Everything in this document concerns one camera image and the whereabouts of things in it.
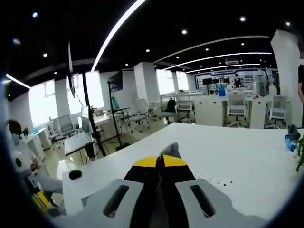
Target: small black object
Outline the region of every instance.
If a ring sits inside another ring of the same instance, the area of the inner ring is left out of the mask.
[[[69,177],[71,180],[75,180],[75,179],[77,179],[77,178],[79,178],[79,177],[81,177],[81,176],[82,176],[81,170],[72,170],[72,171],[69,173],[69,175],[68,175],[68,177]]]

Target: white cabinet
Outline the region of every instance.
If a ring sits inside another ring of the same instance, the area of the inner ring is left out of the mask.
[[[250,113],[250,128],[264,129],[266,100],[253,100]]]

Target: backpack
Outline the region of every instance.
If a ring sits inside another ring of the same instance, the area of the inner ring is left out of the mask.
[[[168,113],[174,113],[175,112],[175,101],[170,98],[170,100],[167,103],[167,109],[165,110],[165,112]]]

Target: led light strip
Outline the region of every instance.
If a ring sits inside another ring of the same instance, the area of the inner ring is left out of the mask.
[[[192,73],[192,72],[196,72],[196,71],[202,71],[202,70],[211,70],[211,69],[217,69],[217,68],[225,68],[225,67],[241,67],[241,66],[259,66],[259,63],[253,63],[253,64],[237,64],[237,65],[226,65],[226,66],[215,66],[215,67],[210,67],[210,68],[205,68],[205,69],[200,69],[200,70],[192,70],[192,71],[188,71],[186,73]]]
[[[14,77],[10,76],[9,74],[6,74],[6,77],[7,77],[8,79],[10,79],[10,80],[12,80],[12,81],[18,83],[19,85],[22,85],[22,86],[28,88],[28,89],[31,88],[30,86],[28,86],[28,85],[26,85],[26,84],[24,84],[24,83],[18,81],[17,79],[15,79]]]
[[[118,31],[118,29],[123,25],[123,23],[131,16],[132,13],[134,13],[135,10],[137,10],[146,0],[137,0],[119,19],[119,21],[115,24],[111,32],[109,33],[108,37],[106,38],[104,44],[102,45],[97,58],[93,64],[93,67],[91,69],[91,72],[95,71],[95,68],[97,66],[97,63],[99,62],[101,55],[105,51],[106,47],[110,43],[111,39],[115,35],[115,33]]]
[[[190,62],[186,62],[186,63],[181,63],[181,64],[178,64],[178,65],[174,65],[174,66],[165,68],[164,70],[168,70],[168,69],[171,69],[171,68],[173,68],[173,67],[178,67],[178,66],[181,66],[181,65],[189,64],[189,63],[195,63],[195,62],[202,61],[202,60],[206,60],[206,59],[219,58],[219,57],[226,57],[226,56],[252,55],[252,54],[271,55],[271,53],[269,53],[269,52],[242,52],[242,53],[226,54],[226,55],[220,55],[220,56],[211,56],[211,57],[207,57],[207,58],[200,58],[200,59],[196,59],[196,60],[193,60],[193,61],[190,61]]]

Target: hair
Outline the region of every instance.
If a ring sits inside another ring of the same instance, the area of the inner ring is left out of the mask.
[[[21,135],[22,133],[21,125],[16,120],[8,120],[7,124],[9,125],[9,131],[12,134]]]

